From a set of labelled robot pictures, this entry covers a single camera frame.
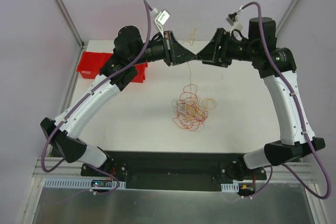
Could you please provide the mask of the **aluminium frame post right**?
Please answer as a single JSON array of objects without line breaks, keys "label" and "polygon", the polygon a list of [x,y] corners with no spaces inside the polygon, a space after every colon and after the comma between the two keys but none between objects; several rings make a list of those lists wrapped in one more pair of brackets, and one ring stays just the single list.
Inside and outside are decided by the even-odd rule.
[{"label": "aluminium frame post right", "polygon": [[295,9],[300,4],[301,0],[291,0],[288,4],[286,10],[284,11],[279,23],[277,24],[275,35],[277,38],[280,37],[283,29],[285,28],[287,22],[291,18],[292,14],[294,13]]}]

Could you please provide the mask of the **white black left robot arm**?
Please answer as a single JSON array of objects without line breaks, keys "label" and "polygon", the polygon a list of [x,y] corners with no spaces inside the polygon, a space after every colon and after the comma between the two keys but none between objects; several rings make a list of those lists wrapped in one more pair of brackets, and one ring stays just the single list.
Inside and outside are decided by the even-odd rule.
[{"label": "white black left robot arm", "polygon": [[196,58],[194,53],[175,39],[171,31],[165,31],[156,40],[147,39],[143,42],[135,26],[121,28],[114,40],[112,56],[100,69],[86,93],[55,119],[45,118],[41,122],[48,144],[66,162],[81,161],[92,165],[99,176],[108,175],[111,164],[107,161],[107,154],[79,138],[86,124],[136,77],[136,65],[163,60],[168,66],[175,66]]}]

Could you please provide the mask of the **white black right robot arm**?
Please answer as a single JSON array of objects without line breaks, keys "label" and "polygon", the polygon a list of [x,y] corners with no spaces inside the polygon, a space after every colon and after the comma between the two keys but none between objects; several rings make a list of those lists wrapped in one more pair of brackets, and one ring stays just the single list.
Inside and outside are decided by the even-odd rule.
[{"label": "white black right robot arm", "polygon": [[255,168],[278,166],[325,148],[324,139],[316,137],[304,110],[297,110],[301,98],[296,63],[288,48],[276,46],[275,29],[276,22],[270,17],[250,19],[248,38],[242,40],[219,28],[197,54],[203,64],[218,67],[227,68],[233,60],[251,62],[271,95],[280,139],[241,157],[236,173],[242,179],[250,178]]}]

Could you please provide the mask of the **aluminium frame post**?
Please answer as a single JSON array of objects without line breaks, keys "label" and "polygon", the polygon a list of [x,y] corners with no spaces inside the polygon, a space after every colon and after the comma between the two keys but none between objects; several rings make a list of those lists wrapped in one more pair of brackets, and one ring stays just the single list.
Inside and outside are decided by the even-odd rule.
[{"label": "aluminium frame post", "polygon": [[62,18],[64,19],[70,33],[72,34],[74,40],[76,41],[77,45],[82,49],[85,45],[85,42],[82,40],[78,29],[76,28],[75,23],[73,22],[63,0],[54,0]]},{"label": "aluminium frame post", "polygon": [[295,9],[300,4],[301,0],[291,0],[288,4],[286,10],[284,11],[279,23],[277,24],[275,35],[277,38],[280,37],[283,29],[285,28],[287,22],[291,18],[292,14],[294,13]]}]

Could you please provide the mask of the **aluminium front rail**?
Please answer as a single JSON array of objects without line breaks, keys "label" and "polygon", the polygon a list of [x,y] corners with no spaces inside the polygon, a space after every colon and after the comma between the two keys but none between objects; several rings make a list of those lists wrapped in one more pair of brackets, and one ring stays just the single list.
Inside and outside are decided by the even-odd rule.
[{"label": "aluminium front rail", "polygon": [[63,161],[59,166],[56,167],[55,170],[51,171],[50,173],[46,173],[42,169],[41,157],[39,157],[33,172],[33,177],[44,177],[44,178],[80,177],[82,165],[83,165],[82,162],[67,163],[66,161]]}]

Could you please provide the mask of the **aluminium frame post left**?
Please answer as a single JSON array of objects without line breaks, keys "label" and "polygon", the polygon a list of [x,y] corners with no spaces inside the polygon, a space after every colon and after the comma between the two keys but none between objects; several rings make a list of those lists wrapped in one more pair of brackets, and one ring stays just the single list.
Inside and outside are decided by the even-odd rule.
[{"label": "aluminium frame post left", "polygon": [[72,34],[74,40],[76,41],[77,45],[82,49],[85,45],[85,42],[82,40],[78,29],[76,28],[75,23],[73,22],[63,0],[54,0],[62,18],[64,19],[70,33]]}]

